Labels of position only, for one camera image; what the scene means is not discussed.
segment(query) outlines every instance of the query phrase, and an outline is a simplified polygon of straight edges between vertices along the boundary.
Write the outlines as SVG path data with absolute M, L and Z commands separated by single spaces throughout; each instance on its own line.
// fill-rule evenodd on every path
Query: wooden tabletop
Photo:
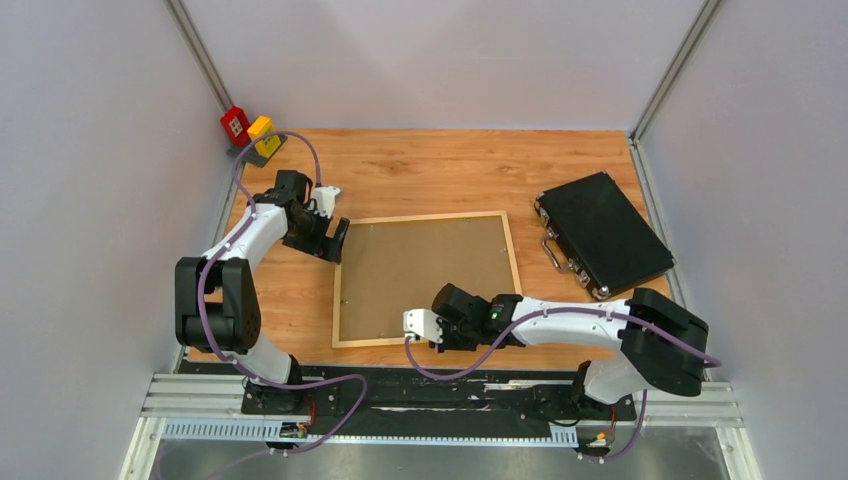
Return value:
M 642 192 L 621 132 L 515 130 L 302 129 L 321 158 L 325 185 L 343 190 L 335 216 L 350 219 L 505 210 L 525 296 L 589 302 L 572 274 L 554 270 L 540 247 L 543 229 L 533 211 L 536 195 L 606 170 L 647 218 Z M 290 138 L 264 168 L 248 165 L 243 182 L 250 192 L 274 184 L 277 170 L 315 177 L 306 146 Z M 244 213 L 239 194 L 231 228 Z M 254 273 L 262 331 L 302 364 L 409 365 L 403 346 L 331 347 L 332 264 L 278 244 Z M 669 295 L 665 278 L 647 285 Z M 422 365 L 466 367 L 483 352 L 436 354 L 414 345 Z M 507 347 L 484 364 L 489 368 L 574 369 L 611 352 L 575 345 Z M 193 360 L 210 356 L 192 352 Z

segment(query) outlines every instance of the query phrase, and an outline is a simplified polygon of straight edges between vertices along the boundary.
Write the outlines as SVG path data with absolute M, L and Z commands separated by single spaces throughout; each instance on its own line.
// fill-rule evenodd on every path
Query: brown board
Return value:
M 403 343 L 403 312 L 447 283 L 487 300 L 521 293 L 506 212 L 351 221 L 336 267 L 333 348 Z

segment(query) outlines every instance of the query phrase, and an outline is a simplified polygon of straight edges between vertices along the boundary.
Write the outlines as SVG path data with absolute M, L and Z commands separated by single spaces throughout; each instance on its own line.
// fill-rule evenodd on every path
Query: wire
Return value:
M 156 457 L 153 459 L 153 476 L 156 480 L 164 480 L 162 478 L 162 460 L 177 449 L 177 445 L 171 445 L 170 442 L 162 440 L 159 442 L 159 451 L 156 452 Z
M 554 425 L 559 425 L 560 427 L 574 427 L 578 423 L 580 423 L 580 418 L 576 418 L 573 422 L 570 422 L 570 423 L 565 423 L 565 422 L 560 422 L 559 420 L 554 420 L 554 418 L 551 415 L 548 415 L 545 412 L 542 412 L 541 410 L 539 410 L 539 407 L 541 407 L 542 405 L 545 405 L 546 403 L 551 403 L 551 401 L 550 400 L 542 400 L 541 402 L 539 402 L 539 403 L 537 403 L 536 405 L 533 406 L 533 411 L 542 420 L 544 420 L 548 423 L 553 423 Z
M 714 368 L 714 367 L 720 367 L 721 366 L 721 361 L 719 359 L 713 357 L 712 355 L 707 355 L 706 353 L 698 350 L 697 348 L 689 345 L 688 343 L 683 342 L 679 338 L 674 337 L 673 335 L 671 335 L 670 333 L 661 329 L 660 327 L 658 327 L 658 326 L 656 326 L 652 323 L 648 323 L 648 322 L 646 322 L 645 320 L 642 320 L 639 317 L 634 317 L 632 315 L 627 315 L 625 313 L 607 312 L 606 310 L 601 310 L 601 309 L 597 309 L 597 308 L 588 308 L 588 307 L 554 307 L 554 308 L 549 308 L 547 310 L 536 310 L 535 312 L 530 312 L 527 315 L 524 315 L 523 317 L 521 317 L 518 320 L 509 324 L 503 330 L 503 332 L 501 332 L 501 334 L 498 335 L 498 338 L 496 338 L 495 341 L 492 342 L 492 344 L 489 346 L 489 348 L 486 350 L 486 352 L 483 353 L 483 355 L 481 355 L 480 358 L 478 358 L 476 362 L 471 364 L 470 367 L 466 368 L 465 370 L 460 370 L 456 373 L 451 373 L 451 374 L 447 374 L 447 375 L 440 375 L 438 373 L 433 373 L 433 372 L 426 370 L 423 367 L 421 367 L 421 365 L 419 365 L 418 362 L 415 361 L 415 358 L 412 356 L 412 351 L 409 349 L 409 342 L 411 340 L 410 337 L 406 337 L 406 340 L 403 343 L 404 348 L 406 350 L 406 358 L 409 360 L 409 363 L 412 365 L 413 368 L 415 368 L 415 370 L 418 373 L 420 373 L 421 375 L 424 375 L 427 378 L 430 378 L 432 380 L 444 380 L 444 381 L 456 380 L 456 379 L 462 378 L 462 377 L 468 375 L 469 373 L 473 372 L 474 370 L 477 370 L 478 368 L 480 368 L 480 365 L 482 365 L 483 362 L 485 362 L 486 360 L 489 359 L 489 357 L 492 355 L 492 353 L 495 352 L 495 350 L 498 348 L 498 345 L 501 344 L 501 342 L 507 337 L 507 335 L 509 335 L 510 332 L 515 330 L 515 328 L 518 327 L 519 325 L 521 325 L 525 322 L 529 322 L 530 320 L 533 320 L 534 318 L 537 318 L 537 317 L 548 316 L 548 315 L 557 314 L 557 313 L 582 313 L 582 314 L 586 314 L 586 315 L 597 315 L 599 317 L 606 317 L 607 315 L 609 315 L 612 318 L 617 318 L 619 320 L 624 320 L 624 321 L 627 321 L 627 322 L 630 322 L 630 323 L 634 323 L 636 325 L 639 325 L 642 328 L 650 330 L 655 335 L 669 341 L 671 344 L 682 349 L 686 353 L 689 353 L 690 355 L 694 355 L 695 357 L 700 358 L 701 360 L 704 360 L 706 362 L 705 365 L 704 365 L 705 368 Z
M 254 453 L 245 455 L 245 456 L 243 456 L 239 459 L 236 459 L 236 460 L 224 465 L 223 467 L 219 468 L 218 470 L 215 470 L 214 472 L 210 473 L 209 475 L 203 477 L 201 480 L 212 480 L 213 478 L 220 477 L 225 472 L 232 470 L 233 468 L 241 465 L 242 463 L 247 463 L 247 462 L 254 460 L 254 459 L 257 459 L 259 457 L 267 457 L 268 453 L 269 453 L 268 449 L 265 448 L 265 449 L 262 449 L 258 452 L 254 452 Z
M 312 145 L 312 143 L 306 137 L 304 137 L 303 135 L 301 135 L 297 132 L 292 132 L 290 130 L 277 130 L 275 132 L 270 132 L 270 133 L 267 133 L 265 135 L 262 135 L 260 137 L 253 139 L 238 154 L 238 156 L 236 157 L 236 159 L 233 163 L 233 168 L 232 168 L 233 182 L 235 183 L 236 187 L 238 187 L 238 189 L 245 195 L 245 197 L 247 197 L 247 201 L 248 201 L 249 206 L 250 206 L 251 215 L 249 215 L 247 217 L 247 220 L 244 222 L 244 224 L 242 224 L 241 227 L 239 227 L 235 232 L 232 233 L 232 235 L 230 236 L 230 240 L 227 242 L 227 244 L 234 244 L 244 234 L 244 232 L 247 231 L 248 228 L 250 228 L 250 225 L 252 225 L 253 221 L 255 220 L 254 215 L 256 214 L 256 201 L 253 199 L 253 196 L 250 195 L 250 192 L 248 192 L 248 190 L 244 186 L 244 184 L 241 183 L 241 180 L 238 178 L 238 167 L 241 164 L 241 162 L 244 160 L 245 154 L 251 148 L 253 148 L 253 146 L 257 142 L 260 142 L 263 139 L 270 137 L 272 135 L 287 135 L 287 136 L 299 138 L 300 140 L 302 140 L 306 144 L 307 147 L 309 147 L 309 151 L 312 152 L 312 158 L 315 161 L 315 183 L 316 183 L 316 186 L 321 185 L 321 164 L 318 160 L 318 153 L 315 151 L 315 147 Z M 210 349 L 215 353 L 215 355 L 218 357 L 219 360 L 221 360 L 222 362 L 226 362 L 226 363 L 232 363 L 235 366 L 236 370 L 238 370 L 240 373 L 247 376 L 248 378 L 250 378 L 254 382 L 261 382 L 265 385 L 279 388 L 280 390 L 307 390 L 307 389 L 311 389 L 311 388 L 323 387 L 323 386 L 326 386 L 326 385 L 333 385 L 333 384 L 345 382 L 345 381 L 348 381 L 348 380 L 358 380 L 358 381 L 362 382 L 362 391 L 359 394 L 359 398 L 356 399 L 356 402 L 354 402 L 353 406 L 350 408 L 350 410 L 348 410 L 347 414 L 339 421 L 339 423 L 336 424 L 335 427 L 330 429 L 329 432 L 327 432 L 325 435 L 323 435 L 318 440 L 315 440 L 314 442 L 312 442 L 312 443 L 310 443 L 306 446 L 293 448 L 291 450 L 282 451 L 282 453 L 285 456 L 288 456 L 290 454 L 295 454 L 295 453 L 308 452 L 308 451 L 310 451 L 314 448 L 317 448 L 318 446 L 320 446 L 324 442 L 326 442 L 327 439 L 329 439 L 330 437 L 335 435 L 335 433 L 338 432 L 339 429 L 342 428 L 342 426 L 344 426 L 344 424 L 348 421 L 348 419 L 350 419 L 351 415 L 353 415 L 353 413 L 359 407 L 359 404 L 362 403 L 362 400 L 365 399 L 365 394 L 368 391 L 368 382 L 367 382 L 367 380 L 365 380 L 365 377 L 360 375 L 360 374 L 349 374 L 349 375 L 342 375 L 342 376 L 336 377 L 336 378 L 331 378 L 331 379 L 328 379 L 328 380 L 322 380 L 320 382 L 308 383 L 308 384 L 303 384 L 303 385 L 288 385 L 288 384 L 284 384 L 284 383 L 277 383 L 277 382 L 271 381 L 267 378 L 264 378 L 262 376 L 257 375 L 256 373 L 254 373 L 254 372 L 250 371 L 249 369 L 245 368 L 244 366 L 242 366 L 238 362 L 237 359 L 235 359 L 233 357 L 228 357 L 227 355 L 225 355 L 224 352 L 221 351 L 221 348 L 218 346 L 218 341 L 215 340 L 215 335 L 212 333 L 212 329 L 209 325 L 209 315 L 208 315 L 208 312 L 206 311 L 206 299 L 205 299 L 203 287 L 206 285 L 206 279 L 209 277 L 209 272 L 212 270 L 212 266 L 214 265 L 214 263 L 219 258 L 221 258 L 221 256 L 226 252 L 226 250 L 227 250 L 226 245 L 222 245 L 221 248 L 219 248 L 215 253 L 213 253 L 207 259 L 206 265 L 203 266 L 203 269 L 200 272 L 200 278 L 198 279 L 198 282 L 197 282 L 197 306 L 198 306 L 198 310 L 199 310 L 199 314 L 200 314 L 200 323 L 203 325 L 203 333 L 206 335 L 206 340 L 209 343 Z M 245 459 L 241 459 L 237 462 L 234 462 L 234 464 L 232 464 L 232 466 L 235 466 L 235 464 L 241 463 L 241 461 L 246 461 Z
M 479 359 L 477 359 L 476 362 L 471 364 L 471 366 L 466 368 L 465 370 L 460 370 L 459 372 L 456 372 L 456 373 L 451 373 L 451 374 L 447 374 L 447 375 L 440 375 L 440 374 L 437 374 L 437 373 L 430 372 L 430 371 L 424 369 L 423 367 L 421 367 L 421 365 L 419 365 L 418 362 L 415 361 L 415 358 L 412 356 L 412 351 L 409 349 L 410 337 L 406 337 L 406 341 L 404 341 L 404 344 L 403 344 L 404 349 L 406 350 L 406 358 L 409 360 L 409 363 L 412 365 L 413 368 L 415 368 L 415 370 L 418 373 L 420 373 L 421 375 L 424 375 L 427 378 L 430 378 L 430 379 L 433 379 L 433 380 L 456 380 L 458 378 L 462 378 L 462 377 L 468 375 L 469 373 L 473 372 L 474 370 L 477 370 L 480 367 L 480 365 L 482 365 L 483 362 L 485 362 L 492 355 L 492 353 L 494 353 L 495 349 L 498 348 L 498 345 L 501 344 L 501 342 L 506 338 L 506 336 L 509 335 L 510 332 L 512 332 L 519 325 L 523 324 L 524 322 L 529 322 L 530 320 L 537 318 L 537 317 L 548 316 L 550 314 L 557 314 L 557 313 L 583 313 L 583 314 L 587 314 L 587 315 L 597 315 L 599 317 L 606 317 L 607 315 L 609 315 L 612 318 L 617 318 L 619 320 L 624 320 L 624 321 L 627 321 L 627 322 L 630 322 L 630 323 L 634 323 L 634 324 L 636 324 L 636 325 L 638 325 L 642 328 L 645 328 L 645 329 L 651 331 L 655 335 L 667 340 L 669 343 L 671 343 L 672 345 L 682 349 L 686 353 L 689 353 L 691 355 L 694 355 L 697 358 L 700 358 L 701 360 L 703 360 L 705 362 L 705 365 L 704 365 L 705 368 L 714 368 L 714 367 L 720 367 L 721 366 L 721 361 L 719 359 L 692 347 L 691 345 L 681 341 L 679 338 L 672 336 L 671 334 L 669 334 L 665 330 L 657 327 L 656 325 L 654 325 L 652 323 L 648 323 L 645 320 L 642 320 L 641 318 L 634 317 L 632 315 L 627 315 L 627 314 L 624 314 L 624 313 L 607 312 L 606 310 L 600 310 L 600 309 L 588 308 L 588 307 L 555 307 L 555 308 L 549 308 L 547 310 L 537 310 L 535 312 L 528 313 L 527 315 L 524 315 L 523 317 L 519 318 L 518 320 L 512 322 L 509 326 L 507 326 L 504 329 L 504 331 L 501 332 L 500 335 L 498 335 L 498 338 L 496 338 L 495 341 L 492 342 L 492 345 L 489 346 L 489 348 L 486 350 L 486 352 L 483 353 L 483 355 L 481 355 Z M 639 433 L 642 431 L 642 424 L 644 423 L 644 420 L 645 420 L 645 407 L 647 405 L 647 398 L 648 398 L 648 390 L 645 390 L 642 393 L 642 408 L 639 412 L 639 418 L 636 422 L 636 430 L 633 432 L 633 437 L 630 438 L 630 441 L 627 442 L 627 445 L 625 445 L 624 448 L 621 449 L 620 452 L 615 453 L 613 455 L 607 455 L 605 457 L 595 457 L 595 456 L 592 456 L 592 455 L 585 455 L 585 457 L 587 457 L 590 460 L 595 461 L 597 463 L 604 463 L 604 462 L 616 460 L 618 458 L 621 458 L 621 457 L 627 455 L 627 453 L 633 448 L 633 445 L 636 443 L 636 439 L 639 437 Z
M 309 399 L 312 401 L 309 405 L 309 428 L 312 428 L 315 426 L 315 416 L 318 414 L 318 401 L 312 395 L 309 395 Z
M 615 440 L 615 422 L 616 422 L 616 411 L 615 411 L 615 405 L 613 405 L 612 406 L 612 417 L 610 418 L 610 426 L 606 430 L 603 430 L 601 433 L 599 433 L 598 436 L 600 436 L 601 434 L 603 434 L 604 437 L 612 436 L 612 440 L 609 441 L 609 443 L 612 443 L 613 440 Z
M 313 200 L 313 198 L 312 198 L 313 185 L 312 185 L 311 180 L 307 181 L 306 184 L 309 185 L 309 192 L 306 194 L 306 197 L 304 197 L 304 198 L 306 200 L 306 204 L 309 205 L 309 201 Z
M 606 455 L 604 457 L 596 457 L 594 455 L 583 455 L 584 458 L 588 459 L 590 462 L 594 463 L 606 463 L 611 462 L 613 460 L 618 460 L 619 458 L 627 455 L 630 450 L 633 448 L 633 445 L 636 444 L 636 440 L 639 438 L 639 435 L 642 433 L 642 426 L 645 424 L 645 408 L 648 406 L 648 391 L 642 391 L 642 406 L 639 409 L 639 418 L 636 419 L 636 429 L 633 430 L 633 436 L 630 437 L 630 440 L 627 441 L 627 445 L 621 449 L 621 451 L 616 452 L 612 455 Z

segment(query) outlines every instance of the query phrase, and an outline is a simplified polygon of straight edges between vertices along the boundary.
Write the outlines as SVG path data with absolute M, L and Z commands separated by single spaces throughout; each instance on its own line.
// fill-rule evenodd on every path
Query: gray wall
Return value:
M 278 125 L 627 129 L 701 0 L 186 0 Z
M 163 2 L 40 3 L 0 16 L 0 478 L 112 479 L 226 137 Z
M 848 460 L 848 3 L 728 0 L 645 145 L 764 478 Z

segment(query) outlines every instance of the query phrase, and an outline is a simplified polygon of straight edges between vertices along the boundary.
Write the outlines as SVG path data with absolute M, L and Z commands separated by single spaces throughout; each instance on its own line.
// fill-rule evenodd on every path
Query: robotic arm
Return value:
M 627 317 L 665 331 L 672 341 Z M 704 352 L 709 327 L 650 289 L 637 288 L 630 300 L 605 303 L 554 303 L 515 294 L 487 302 L 447 284 L 433 300 L 432 310 L 407 311 L 403 320 L 408 338 L 425 338 L 440 353 L 492 345 L 507 329 L 509 335 L 497 348 L 569 343 L 616 351 L 609 359 L 580 365 L 572 386 L 574 402 L 588 398 L 611 405 L 647 388 L 689 397 L 701 392 L 704 361 L 680 345 Z
M 277 172 L 274 188 L 255 195 L 255 214 L 248 206 L 239 223 L 217 245 L 200 257 L 183 257 L 177 262 L 175 283 L 176 336 L 180 344 L 211 353 L 197 305 L 201 270 L 209 258 L 225 246 L 204 285 L 208 295 L 222 292 L 222 301 L 206 302 L 215 340 L 228 356 L 236 358 L 257 375 L 277 383 L 300 383 L 297 361 L 274 346 L 260 332 L 261 316 L 252 272 L 271 246 L 283 245 L 329 262 L 341 262 L 350 221 L 342 218 L 332 237 L 325 236 L 332 221 L 337 187 L 312 188 L 312 180 L 294 170 Z M 251 215 L 253 223 L 235 244 L 231 239 Z

